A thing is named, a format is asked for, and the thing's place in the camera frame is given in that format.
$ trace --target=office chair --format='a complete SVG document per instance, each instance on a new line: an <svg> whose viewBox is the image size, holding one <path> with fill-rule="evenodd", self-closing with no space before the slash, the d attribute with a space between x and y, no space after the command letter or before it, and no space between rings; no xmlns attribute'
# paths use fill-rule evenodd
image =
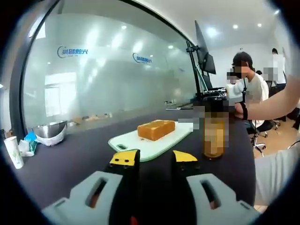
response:
<svg viewBox="0 0 300 225"><path fill-rule="evenodd" d="M273 81L266 81L266 83L268 84L268 87L269 87L269 97L271 97L270 94L271 94L271 88L272 88ZM279 120L272 120L272 122L275 125L275 130L277 130L278 127L281 125Z"/></svg>
<svg viewBox="0 0 300 225"><path fill-rule="evenodd" d="M255 128L251 121L250 121L250 124L251 124L251 128L247 128L247 132L249 135L254 135L251 138L251 144L252 144L253 148L258 150L261 153L262 157L264 157L263 150L266 148L266 144L265 143L257 143L257 138L258 138L259 133L266 132L273 128L273 121L265 120L264 123L261 126L259 126L258 128Z"/></svg>

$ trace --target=monitor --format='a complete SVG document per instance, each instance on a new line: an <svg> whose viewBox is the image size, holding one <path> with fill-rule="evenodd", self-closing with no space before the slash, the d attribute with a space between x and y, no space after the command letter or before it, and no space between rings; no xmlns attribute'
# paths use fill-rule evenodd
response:
<svg viewBox="0 0 300 225"><path fill-rule="evenodd" d="M196 26L196 36L198 42L197 44L199 46L199 50L197 51L197 56L198 56L200 69L203 69L203 62L204 62L205 55L208 53L208 49L197 20L195 20L195 26Z"/></svg>
<svg viewBox="0 0 300 225"><path fill-rule="evenodd" d="M209 53L204 58L202 70L210 74L216 74L214 58Z"/></svg>
<svg viewBox="0 0 300 225"><path fill-rule="evenodd" d="M210 77L207 76L207 75L204 75L204 74L202 75L202 77L203 77L203 80L204 80L204 82L206 84L207 89L211 90L213 87L212 87L212 84L210 82Z"/></svg>

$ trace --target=glass wall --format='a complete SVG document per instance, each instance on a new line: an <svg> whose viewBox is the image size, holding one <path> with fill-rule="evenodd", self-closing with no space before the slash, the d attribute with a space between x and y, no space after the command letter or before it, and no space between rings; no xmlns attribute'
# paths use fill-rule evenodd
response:
<svg viewBox="0 0 300 225"><path fill-rule="evenodd" d="M100 126L187 103L196 93L186 40L127 3L67 0L41 32L24 76L27 128L60 120Z"/></svg>

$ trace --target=wristband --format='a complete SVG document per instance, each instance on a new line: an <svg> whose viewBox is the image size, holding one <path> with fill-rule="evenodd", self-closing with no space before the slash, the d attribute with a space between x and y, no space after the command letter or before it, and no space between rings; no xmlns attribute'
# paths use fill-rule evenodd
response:
<svg viewBox="0 0 300 225"><path fill-rule="evenodd" d="M247 120L248 119L248 110L246 108L246 105L243 102L240 102L240 105L242 106L242 109L243 109L243 120Z"/></svg>

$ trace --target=human arm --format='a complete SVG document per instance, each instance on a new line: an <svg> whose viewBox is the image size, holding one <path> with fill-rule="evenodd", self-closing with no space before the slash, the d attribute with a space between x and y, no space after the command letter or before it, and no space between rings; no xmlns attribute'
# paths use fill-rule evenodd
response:
<svg viewBox="0 0 300 225"><path fill-rule="evenodd" d="M300 79L289 76L283 91L258 104L247 106L248 120L272 120L290 113L300 99ZM236 116L243 118L240 104L235 105Z"/></svg>

